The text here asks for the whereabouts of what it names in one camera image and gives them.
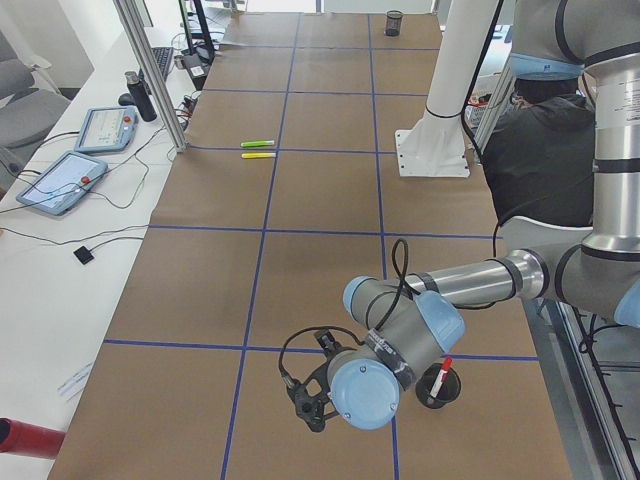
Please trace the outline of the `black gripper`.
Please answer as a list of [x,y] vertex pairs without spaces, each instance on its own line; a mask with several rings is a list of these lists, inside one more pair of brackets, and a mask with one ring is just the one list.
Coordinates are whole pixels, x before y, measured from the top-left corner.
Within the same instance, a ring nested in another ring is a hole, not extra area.
[[338,348],[338,342],[329,329],[321,329],[316,333],[316,341],[323,350],[325,370],[338,370],[347,361],[350,349],[347,347]]

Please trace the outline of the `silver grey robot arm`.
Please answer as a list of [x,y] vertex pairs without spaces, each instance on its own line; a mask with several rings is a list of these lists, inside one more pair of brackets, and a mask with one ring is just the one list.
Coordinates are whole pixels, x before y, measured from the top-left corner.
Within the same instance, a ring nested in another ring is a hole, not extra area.
[[321,431],[327,405],[352,426],[377,429],[401,393],[463,336],[463,306],[513,297],[554,298],[625,325],[639,314],[639,122],[632,94],[639,73],[635,1],[558,1],[537,6],[514,38],[514,75],[551,80],[571,68],[596,81],[595,207],[592,231],[577,243],[516,249],[502,258],[402,275],[396,283],[353,279],[343,301],[368,330],[356,349],[316,338],[326,363],[320,392],[295,397],[297,415]]

